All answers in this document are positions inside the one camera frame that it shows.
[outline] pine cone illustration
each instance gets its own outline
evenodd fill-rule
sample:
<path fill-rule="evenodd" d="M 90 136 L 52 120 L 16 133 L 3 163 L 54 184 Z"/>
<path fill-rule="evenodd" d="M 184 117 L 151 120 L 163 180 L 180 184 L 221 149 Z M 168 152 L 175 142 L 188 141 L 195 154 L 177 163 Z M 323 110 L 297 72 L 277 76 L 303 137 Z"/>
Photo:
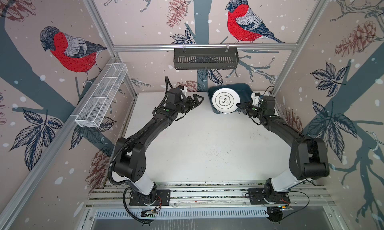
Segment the pine cone illustration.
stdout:
<path fill-rule="evenodd" d="M 283 112 L 283 115 L 285 117 L 285 121 L 287 124 L 294 129 L 296 129 L 299 132 L 303 131 L 303 124 L 301 123 L 300 117 L 296 115 L 296 113 L 293 112 L 293 109 L 291 108 L 291 111 L 287 111 L 285 109 L 285 112 Z"/>
<path fill-rule="evenodd" d="M 341 54 L 342 57 L 362 52 L 366 46 L 374 40 L 376 35 L 376 24 L 372 21 L 366 21 L 353 29 L 352 33 L 336 45 L 335 56 Z"/>
<path fill-rule="evenodd" d="M 0 0 L 0 11 L 2 12 L 4 7 L 10 0 Z M 30 14 L 36 15 L 34 10 L 35 6 L 32 4 L 32 0 L 15 0 L 15 3 L 10 5 L 5 17 L 12 21 L 24 21 L 24 18 Z"/>
<path fill-rule="evenodd" d="M 186 82 L 182 82 L 182 83 L 177 82 L 177 84 L 186 86 L 189 92 L 202 91 L 202 88 L 199 86 L 199 84 L 192 80 L 187 80 Z"/>
<path fill-rule="evenodd" d="M 179 25 L 187 15 L 187 2 L 185 0 L 171 0 L 168 2 L 167 24 L 173 28 Z"/>
<path fill-rule="evenodd" d="M 89 194 L 91 194 L 92 190 L 100 187 L 103 183 L 104 175 L 108 169 L 109 157 L 105 155 L 102 151 L 98 151 L 96 155 L 93 157 L 91 166 L 92 168 L 89 170 L 90 175 L 85 179 L 88 182 L 87 187 L 90 187 Z"/>

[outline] bird head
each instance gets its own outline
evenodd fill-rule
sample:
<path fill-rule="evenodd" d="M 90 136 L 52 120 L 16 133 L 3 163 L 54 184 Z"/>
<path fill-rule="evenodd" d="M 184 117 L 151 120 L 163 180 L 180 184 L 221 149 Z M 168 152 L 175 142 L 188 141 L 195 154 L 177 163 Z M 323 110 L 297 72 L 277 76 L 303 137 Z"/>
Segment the bird head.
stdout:
<path fill-rule="evenodd" d="M 236 10 L 236 8 L 240 5 L 248 5 L 248 1 L 247 0 L 230 0 L 225 9 L 233 13 Z"/>
<path fill-rule="evenodd" d="M 44 28 L 41 33 L 40 33 L 40 41 L 41 41 L 41 45 L 43 46 L 43 49 L 46 51 L 46 50 L 51 50 L 51 51 L 55 51 L 56 50 L 56 47 L 55 47 L 55 42 L 53 40 L 53 38 L 55 37 L 55 35 L 57 33 L 59 33 L 60 31 L 53 27 L 53 26 L 47 26 L 46 28 Z"/>

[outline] black hanging basket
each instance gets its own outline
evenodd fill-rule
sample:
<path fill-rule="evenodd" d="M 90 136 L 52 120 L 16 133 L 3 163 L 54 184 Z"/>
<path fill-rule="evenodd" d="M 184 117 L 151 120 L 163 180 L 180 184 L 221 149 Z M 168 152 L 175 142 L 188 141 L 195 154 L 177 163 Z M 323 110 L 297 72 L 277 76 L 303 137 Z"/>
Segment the black hanging basket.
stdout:
<path fill-rule="evenodd" d="M 175 48 L 175 69 L 235 69 L 239 62 L 237 48 Z"/>

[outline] black mounting plate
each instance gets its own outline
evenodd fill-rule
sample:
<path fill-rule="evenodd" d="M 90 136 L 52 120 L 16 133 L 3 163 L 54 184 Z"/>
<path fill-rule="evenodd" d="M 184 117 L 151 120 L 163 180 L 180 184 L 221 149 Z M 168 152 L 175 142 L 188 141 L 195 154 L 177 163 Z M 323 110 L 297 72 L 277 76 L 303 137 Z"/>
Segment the black mounting plate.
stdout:
<path fill-rule="evenodd" d="M 133 206 L 147 206 L 143 202 L 138 201 L 139 194 L 137 192 L 134 192 L 132 194 L 133 199 L 129 201 L 129 205 L 131 207 Z M 160 197 L 161 199 L 161 205 L 162 206 L 169 206 L 169 199 L 170 199 L 170 190 L 164 190 L 164 189 L 157 189 L 156 190 L 156 197 Z M 155 202 L 151 206 L 160 206 L 159 201 L 156 199 Z"/>
<path fill-rule="evenodd" d="M 251 202 L 251 205 L 269 204 L 266 200 L 264 200 L 265 197 L 263 194 L 263 190 L 264 190 L 263 188 L 248 189 L 249 200 Z M 283 202 L 281 199 L 291 203 L 288 197 L 288 193 L 286 192 L 274 192 L 271 196 L 269 196 L 267 200 L 271 204 L 287 205 L 287 203 Z"/>

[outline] white tabletop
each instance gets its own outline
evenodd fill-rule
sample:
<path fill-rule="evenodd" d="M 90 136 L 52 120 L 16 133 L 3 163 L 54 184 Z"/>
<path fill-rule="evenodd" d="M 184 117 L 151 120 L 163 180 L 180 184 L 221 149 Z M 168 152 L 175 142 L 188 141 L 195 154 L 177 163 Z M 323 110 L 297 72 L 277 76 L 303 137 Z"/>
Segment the white tabletop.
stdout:
<path fill-rule="evenodd" d="M 290 147 L 244 114 L 216 114 L 208 94 L 185 118 L 163 130 L 146 151 L 154 182 L 266 180 L 288 168 Z M 140 93 L 125 137 L 152 118 L 164 93 Z"/>

